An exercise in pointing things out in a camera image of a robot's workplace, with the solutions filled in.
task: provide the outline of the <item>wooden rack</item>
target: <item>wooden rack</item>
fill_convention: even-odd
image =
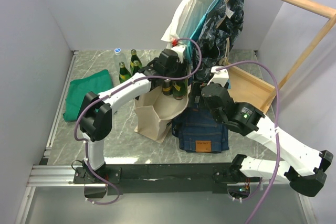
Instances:
[[[312,0],[282,1],[325,17],[328,19],[328,21],[301,53],[298,60],[289,69],[285,77],[279,82],[278,85],[280,89],[336,23],[336,9],[332,7],[322,5]],[[249,102],[264,112],[269,109],[276,95],[274,86],[252,76],[251,74],[241,69],[238,69],[237,67],[230,68],[229,75],[230,81],[232,83],[232,88],[229,90],[229,92],[235,101]]]

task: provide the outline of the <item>glass bottle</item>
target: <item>glass bottle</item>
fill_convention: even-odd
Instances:
[[[114,50],[113,61],[117,72],[119,72],[119,63],[127,62],[125,54],[121,51],[119,47]]]
[[[119,81],[120,83],[127,81],[131,77],[132,77],[131,73],[125,67],[125,63],[123,61],[119,62]]]
[[[162,84],[162,93],[164,95],[171,95],[173,92],[173,83],[171,80],[167,79],[164,80],[163,84]]]
[[[131,68],[131,73],[133,73],[133,69],[134,69],[134,61],[137,60],[139,62],[139,67],[142,68],[142,63],[141,60],[139,59],[136,50],[132,49],[131,50],[131,62],[130,62],[130,68]]]
[[[134,62],[133,62],[133,71],[132,71],[132,76],[133,75],[135,75],[138,71],[139,71],[139,69],[140,69],[140,66],[139,66],[140,64],[139,64],[139,62],[137,61],[137,60],[135,60]]]
[[[188,80],[174,81],[173,84],[173,97],[177,100],[181,100],[187,94],[187,82]]]

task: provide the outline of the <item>marble surface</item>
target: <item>marble surface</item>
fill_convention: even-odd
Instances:
[[[138,50],[143,65],[157,57],[161,50]],[[124,53],[130,59],[130,50]],[[75,58],[70,81],[88,77],[103,69],[108,69],[113,84],[119,84],[117,70],[113,62],[113,50],[80,51]],[[229,62],[257,60],[252,50],[232,50]],[[241,66],[247,72],[262,78],[257,65]],[[274,120],[272,110],[268,116]],[[219,163],[231,162],[236,154],[246,154],[254,158],[275,160],[273,152],[246,137],[229,132],[229,150],[219,154],[187,153],[178,147],[178,139],[171,132],[164,142],[159,144],[134,132],[138,124],[134,112],[134,102],[130,101],[121,107],[113,116],[113,130],[105,139],[104,156],[107,164],[149,164],[149,163]],[[51,149],[48,165],[69,165],[75,159],[84,158],[83,143],[76,142],[73,137],[74,122],[67,123],[61,118],[56,125],[57,130]]]

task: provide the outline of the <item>folded green cloth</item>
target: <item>folded green cloth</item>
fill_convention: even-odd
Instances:
[[[113,88],[111,76],[107,69],[89,77],[70,82],[68,96],[65,100],[66,110],[63,114],[64,121],[72,122],[77,116],[85,95],[92,91],[96,94]]]

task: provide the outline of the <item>gray floor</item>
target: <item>gray floor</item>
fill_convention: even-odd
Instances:
[[[84,201],[83,188],[57,187],[35,191],[27,224],[236,224],[244,223],[264,191],[240,204],[227,194],[126,194],[108,206]],[[115,196],[105,197],[112,200]],[[307,223],[298,194],[274,185],[250,224]]]
[[[130,51],[125,53],[130,58]],[[138,55],[147,64],[150,59],[157,57],[160,50],[138,50]],[[118,75],[115,70],[112,50],[80,51],[74,61],[70,81],[88,77],[103,69],[108,69],[113,83],[118,84]],[[257,60],[252,50],[233,50],[229,61]],[[262,78],[257,65],[247,64],[241,67],[247,72]],[[274,114],[268,112],[273,120]],[[134,113],[134,102],[130,101],[121,107],[113,116],[113,130],[106,138],[104,155],[108,164],[133,163],[211,163],[231,162],[236,154],[246,154],[255,158],[275,160],[275,154],[257,142],[229,132],[229,151],[220,154],[186,153],[178,148],[178,139],[169,133],[162,144],[134,132],[138,119]],[[83,144],[74,140],[73,130],[75,123],[66,123],[60,118],[56,125],[56,135],[51,149],[48,165],[68,165],[75,159],[83,159]]]

